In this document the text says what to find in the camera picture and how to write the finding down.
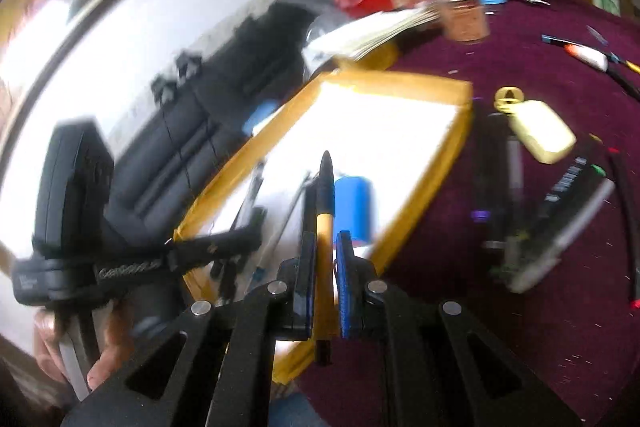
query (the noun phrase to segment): metal screw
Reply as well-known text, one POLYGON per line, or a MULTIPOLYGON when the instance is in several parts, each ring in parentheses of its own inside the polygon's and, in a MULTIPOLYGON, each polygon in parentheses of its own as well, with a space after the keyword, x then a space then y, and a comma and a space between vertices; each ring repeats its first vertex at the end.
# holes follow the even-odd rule
POLYGON ((462 306, 455 301, 447 301, 442 305, 442 311, 447 315, 460 315, 462 313, 462 306))
POLYGON ((195 301, 191 305, 191 313, 194 315, 206 315, 211 310, 211 303, 209 301, 195 301))
POLYGON ((271 281, 267 286, 267 291, 272 295, 280 295, 287 291, 287 283, 284 281, 271 281))
POLYGON ((387 287, 386 282, 381 281, 380 279, 376 279, 367 284, 367 288, 369 288, 369 291, 372 293, 384 293, 386 292, 387 287))

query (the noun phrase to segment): paper stack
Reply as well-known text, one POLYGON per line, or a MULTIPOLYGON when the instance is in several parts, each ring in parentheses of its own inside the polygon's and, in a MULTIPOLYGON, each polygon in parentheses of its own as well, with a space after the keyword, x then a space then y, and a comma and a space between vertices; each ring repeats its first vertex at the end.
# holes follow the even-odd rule
POLYGON ((437 12, 423 8, 378 12, 322 35, 307 47, 316 53, 359 60, 404 30, 437 18, 437 12))

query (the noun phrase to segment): blue tape roll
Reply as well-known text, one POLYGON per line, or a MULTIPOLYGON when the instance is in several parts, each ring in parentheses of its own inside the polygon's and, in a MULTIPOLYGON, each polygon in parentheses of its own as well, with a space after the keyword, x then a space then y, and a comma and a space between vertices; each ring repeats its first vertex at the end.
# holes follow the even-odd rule
POLYGON ((371 243, 371 183, 361 176, 335 182, 334 244, 340 230, 351 232, 354 247, 371 243))

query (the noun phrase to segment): marker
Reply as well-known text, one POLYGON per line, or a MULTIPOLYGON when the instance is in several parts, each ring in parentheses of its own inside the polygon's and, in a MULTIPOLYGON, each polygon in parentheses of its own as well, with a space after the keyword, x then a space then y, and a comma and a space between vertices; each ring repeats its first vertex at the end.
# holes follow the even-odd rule
POLYGON ((316 341, 316 362, 330 363, 329 340, 338 333, 338 317, 334 306, 334 166, 329 151, 322 155, 316 180, 316 299, 311 333, 316 341))
POLYGON ((567 44, 573 44, 574 46, 584 46, 584 44, 580 44, 580 42, 567 41, 565 39, 559 39, 558 37, 552 37, 551 35, 542 35, 542 41, 553 46, 560 46, 561 48, 564 48, 567 44))
POLYGON ((588 64, 594 70, 602 71, 602 73, 606 73, 609 70, 607 55, 598 50, 581 46, 580 44, 567 44, 564 50, 572 57, 588 64))

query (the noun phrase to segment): yellow frame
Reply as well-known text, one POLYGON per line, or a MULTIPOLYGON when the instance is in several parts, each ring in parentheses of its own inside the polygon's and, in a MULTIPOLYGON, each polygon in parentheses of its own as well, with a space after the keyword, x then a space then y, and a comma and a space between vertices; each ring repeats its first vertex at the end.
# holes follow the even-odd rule
MULTIPOLYGON (((472 86, 469 82, 389 71, 350 70, 319 75, 287 102, 273 120, 220 169, 175 230, 175 241, 194 237, 202 229, 238 185, 250 175, 256 163, 266 156, 312 106, 324 82, 349 87, 356 92, 447 103, 460 107, 435 158, 423 172, 404 207, 370 251, 370 260, 377 273, 385 270, 433 199, 462 149, 471 121, 472 86)), ((216 299, 205 270, 192 270, 184 279, 193 298, 209 301, 216 299)), ((286 355, 276 357, 273 364, 273 380, 287 383, 297 377, 313 360, 313 351, 312 343, 298 343, 286 355)))

